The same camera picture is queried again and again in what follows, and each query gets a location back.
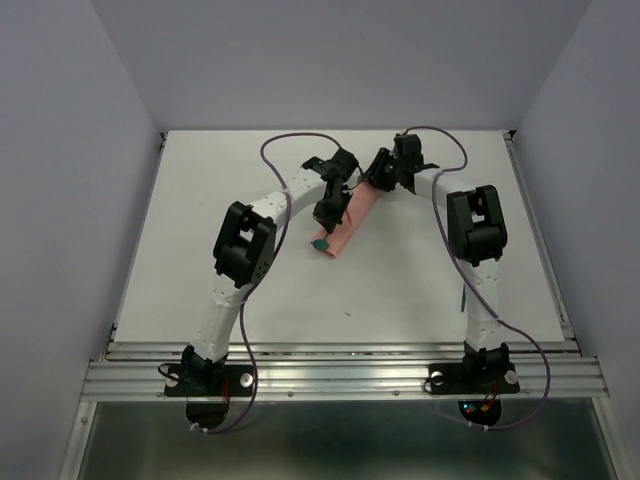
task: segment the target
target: white tabletop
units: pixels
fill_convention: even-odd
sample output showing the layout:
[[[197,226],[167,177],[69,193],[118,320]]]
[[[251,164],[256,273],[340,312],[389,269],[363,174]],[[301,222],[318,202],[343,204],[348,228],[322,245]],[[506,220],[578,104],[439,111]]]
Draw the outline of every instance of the white tabletop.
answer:
[[[136,252],[115,340],[188,342],[198,330],[213,285],[212,249],[228,206],[250,203],[278,188],[260,161],[270,131],[172,131],[162,155]],[[394,131],[330,131],[369,165]],[[498,131],[454,132],[469,152],[459,175],[498,189],[509,242],[499,272],[499,311],[539,341],[562,341],[524,203]],[[425,162],[453,166],[457,147],[435,132],[419,132]],[[330,158],[334,145],[294,138],[273,143],[267,156],[285,178],[312,156]],[[282,253],[247,306],[254,342],[462,342],[462,280],[437,231],[427,199],[398,188],[383,194],[349,245],[329,259],[309,244],[318,229],[312,208],[293,220]],[[507,332],[507,340],[522,341]],[[232,341],[240,341],[237,329]]]

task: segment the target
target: black mounting plate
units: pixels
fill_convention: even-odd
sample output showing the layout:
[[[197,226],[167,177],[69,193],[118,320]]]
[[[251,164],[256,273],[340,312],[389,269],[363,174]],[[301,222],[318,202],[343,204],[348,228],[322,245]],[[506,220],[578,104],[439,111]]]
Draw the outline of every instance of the black mounting plate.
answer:
[[[251,365],[224,365],[220,369],[220,381],[216,382],[215,385],[190,381],[187,367],[183,364],[169,364],[167,373],[177,375],[183,381],[173,387],[165,383],[164,395],[166,397],[221,397],[225,379],[229,379],[230,397],[250,397],[253,392],[253,384],[248,387],[243,387],[240,384],[242,374],[248,373],[253,377],[253,367]]]
[[[470,383],[464,375],[461,363],[431,363],[427,365],[431,377],[424,383],[424,390],[432,395],[473,395],[485,394],[491,385],[477,385]],[[509,363],[509,370],[516,371],[513,363]],[[520,384],[508,383],[504,377],[497,380],[498,392],[502,394],[519,393]]]

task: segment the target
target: gray wall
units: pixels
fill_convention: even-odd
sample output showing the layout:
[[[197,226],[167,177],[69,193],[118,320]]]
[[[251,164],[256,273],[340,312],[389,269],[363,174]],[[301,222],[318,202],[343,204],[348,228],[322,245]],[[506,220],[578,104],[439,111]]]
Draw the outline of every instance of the gray wall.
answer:
[[[157,130],[84,0],[0,5],[0,478],[57,476]]]
[[[636,458],[639,24],[637,0],[595,0],[517,139],[571,321],[600,357]]]
[[[588,0],[92,0],[162,129],[514,128]]]

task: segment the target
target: folded pink cloth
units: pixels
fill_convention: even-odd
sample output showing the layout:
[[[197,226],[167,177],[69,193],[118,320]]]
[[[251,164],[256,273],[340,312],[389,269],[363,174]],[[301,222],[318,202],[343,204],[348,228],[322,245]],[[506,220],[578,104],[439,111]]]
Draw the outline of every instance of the folded pink cloth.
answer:
[[[311,244],[317,250],[332,257],[337,257],[351,239],[378,197],[378,191],[366,183],[361,183],[353,190],[353,197],[342,217],[342,224],[337,225],[333,233],[321,228],[313,237]]]

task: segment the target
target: teal object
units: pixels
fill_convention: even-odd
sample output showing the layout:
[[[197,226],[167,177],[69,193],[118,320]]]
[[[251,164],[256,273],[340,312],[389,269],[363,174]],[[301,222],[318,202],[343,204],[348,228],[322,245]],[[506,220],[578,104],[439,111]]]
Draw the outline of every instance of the teal object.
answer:
[[[329,248],[329,241],[327,240],[328,238],[329,234],[327,233],[323,238],[319,238],[311,242],[311,245],[313,245],[313,248],[319,250],[320,252],[326,252]]]

